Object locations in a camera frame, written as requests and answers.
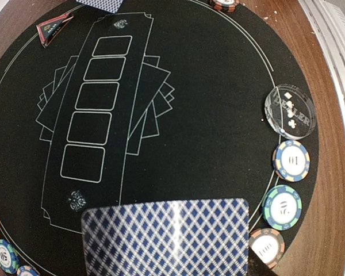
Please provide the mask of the blue-backed playing card deck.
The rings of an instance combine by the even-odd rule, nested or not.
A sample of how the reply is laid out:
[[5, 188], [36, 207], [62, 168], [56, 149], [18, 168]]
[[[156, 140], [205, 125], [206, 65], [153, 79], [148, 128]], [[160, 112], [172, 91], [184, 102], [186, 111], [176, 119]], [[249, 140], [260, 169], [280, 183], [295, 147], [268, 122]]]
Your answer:
[[246, 275], [245, 199], [177, 200], [82, 214], [88, 275]]

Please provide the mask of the red-white poker chip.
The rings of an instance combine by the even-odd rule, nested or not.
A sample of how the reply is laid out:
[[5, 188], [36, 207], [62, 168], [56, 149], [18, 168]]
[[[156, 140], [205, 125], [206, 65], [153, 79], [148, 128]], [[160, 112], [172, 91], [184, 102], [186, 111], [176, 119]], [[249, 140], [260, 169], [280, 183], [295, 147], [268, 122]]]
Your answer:
[[249, 247], [268, 268], [273, 269], [283, 257], [285, 241], [276, 229], [261, 228], [251, 232]]
[[233, 13], [239, 3], [239, 0], [210, 0], [210, 5], [214, 10], [224, 13]]

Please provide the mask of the single blue-white poker chip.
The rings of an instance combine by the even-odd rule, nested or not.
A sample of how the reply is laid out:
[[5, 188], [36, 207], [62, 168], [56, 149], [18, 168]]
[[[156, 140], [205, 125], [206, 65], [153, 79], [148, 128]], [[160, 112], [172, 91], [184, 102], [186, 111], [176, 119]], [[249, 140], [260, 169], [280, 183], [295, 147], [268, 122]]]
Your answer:
[[40, 273], [33, 266], [23, 265], [18, 268], [17, 276], [40, 276]]

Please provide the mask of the green-white single poker chip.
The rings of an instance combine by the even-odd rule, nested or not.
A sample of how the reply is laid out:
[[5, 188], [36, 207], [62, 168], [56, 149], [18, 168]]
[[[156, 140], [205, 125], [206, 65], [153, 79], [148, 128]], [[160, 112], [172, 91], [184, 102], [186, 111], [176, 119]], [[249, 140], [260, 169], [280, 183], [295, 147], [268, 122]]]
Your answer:
[[0, 239], [0, 268], [8, 274], [16, 274], [20, 267], [20, 258], [13, 245]]

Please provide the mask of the red triangular button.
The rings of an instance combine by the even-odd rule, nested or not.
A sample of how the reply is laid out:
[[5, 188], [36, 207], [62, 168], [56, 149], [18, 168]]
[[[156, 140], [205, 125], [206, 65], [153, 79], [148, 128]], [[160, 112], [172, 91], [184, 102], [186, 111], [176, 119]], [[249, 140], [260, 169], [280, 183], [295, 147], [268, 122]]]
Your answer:
[[44, 48], [49, 46], [52, 40], [69, 23], [69, 21], [73, 19], [73, 17], [74, 16], [71, 13], [65, 13], [36, 25], [41, 45]]

